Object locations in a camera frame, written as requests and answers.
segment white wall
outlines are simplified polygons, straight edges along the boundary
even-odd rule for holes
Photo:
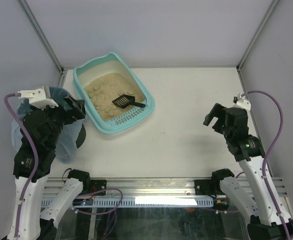
[[[271,156],[293,207],[293,0],[281,1],[242,69],[246,90],[264,90],[281,104],[282,135]],[[279,114],[266,97],[252,96],[253,115],[265,149],[277,133]]]
[[[55,85],[58,71],[16,0],[0,0],[0,239],[11,224],[15,197],[12,117],[6,94],[40,84]]]
[[[27,0],[64,67],[236,66],[271,0]]]

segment white table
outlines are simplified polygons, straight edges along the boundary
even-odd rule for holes
[[[133,72],[155,99],[150,117],[119,135],[100,132],[90,118],[86,139],[69,164],[55,160],[50,177],[65,169],[90,172],[93,178],[210,177],[212,171],[241,171],[224,137],[203,125],[215,103],[233,105],[242,92],[235,68],[136,68]],[[73,71],[64,88],[74,97]],[[256,135],[249,119],[250,133]]]

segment teal litter box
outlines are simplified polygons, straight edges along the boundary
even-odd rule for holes
[[[95,79],[110,73],[119,73],[134,85],[140,91],[140,94],[144,95],[142,103],[146,106],[144,108],[134,107],[120,116],[103,121],[90,101],[84,87]],[[76,67],[73,71],[73,86],[78,97],[85,100],[86,113],[96,127],[105,134],[116,134],[131,128],[144,120],[155,109],[155,100],[150,92],[125,62],[114,52],[94,58],[82,66]]]

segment litter scoop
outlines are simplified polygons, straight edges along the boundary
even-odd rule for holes
[[[118,108],[125,109],[129,105],[137,106],[140,108],[144,108],[146,105],[143,103],[135,102],[136,97],[130,95],[121,95],[118,98],[114,99],[112,103],[116,105]]]

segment plastic bag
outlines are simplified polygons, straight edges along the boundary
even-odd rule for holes
[[[65,110],[71,109],[63,99],[65,95],[70,95],[67,90],[61,87],[50,87],[49,90],[51,99],[57,104],[61,104]],[[32,112],[32,110],[30,108],[29,99],[24,99],[16,111],[17,116],[22,120],[23,117],[30,112]],[[83,121],[84,119],[80,119],[72,124],[64,125],[63,127],[55,148],[56,158],[63,163],[69,163],[77,152],[76,140],[79,136]],[[20,129],[20,126],[14,120],[11,125],[11,141],[16,151],[18,151],[22,145],[22,133]]]

